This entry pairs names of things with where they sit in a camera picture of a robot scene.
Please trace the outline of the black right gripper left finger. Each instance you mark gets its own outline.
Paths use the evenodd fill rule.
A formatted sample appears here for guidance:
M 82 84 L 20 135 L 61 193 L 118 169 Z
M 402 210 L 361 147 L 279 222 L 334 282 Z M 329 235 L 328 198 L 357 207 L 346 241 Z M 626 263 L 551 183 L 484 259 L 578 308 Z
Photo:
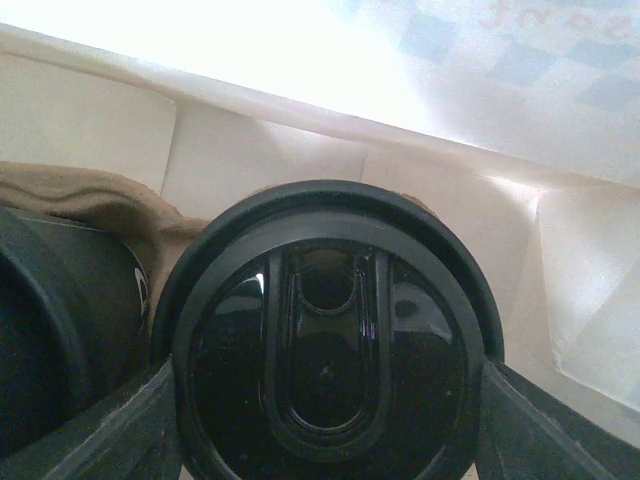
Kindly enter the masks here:
M 1 462 L 3 479 L 177 479 L 182 461 L 170 360 Z

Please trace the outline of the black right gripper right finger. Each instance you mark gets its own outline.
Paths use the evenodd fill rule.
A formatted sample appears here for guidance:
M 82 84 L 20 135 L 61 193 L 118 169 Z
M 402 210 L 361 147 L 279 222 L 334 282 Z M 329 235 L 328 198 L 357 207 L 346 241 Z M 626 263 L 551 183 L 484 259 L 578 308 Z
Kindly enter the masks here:
M 475 465 L 481 479 L 637 479 L 639 449 L 487 361 Z

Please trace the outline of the blue checkered paper bag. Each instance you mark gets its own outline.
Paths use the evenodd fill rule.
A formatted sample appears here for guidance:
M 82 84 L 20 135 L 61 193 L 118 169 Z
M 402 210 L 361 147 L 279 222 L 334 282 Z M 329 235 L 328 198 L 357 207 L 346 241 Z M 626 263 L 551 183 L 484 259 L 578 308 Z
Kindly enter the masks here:
M 5 1 L 1 157 L 203 219 L 303 179 L 416 198 L 507 364 L 639 439 L 635 1 Z

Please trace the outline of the black plastic cup lid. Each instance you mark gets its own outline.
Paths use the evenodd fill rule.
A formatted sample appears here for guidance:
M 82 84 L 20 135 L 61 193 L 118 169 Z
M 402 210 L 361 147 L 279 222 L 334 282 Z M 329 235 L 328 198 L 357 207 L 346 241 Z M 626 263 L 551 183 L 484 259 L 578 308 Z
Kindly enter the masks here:
M 61 258 L 1 211 L 1 455 L 56 430 L 91 399 L 74 316 L 83 301 Z

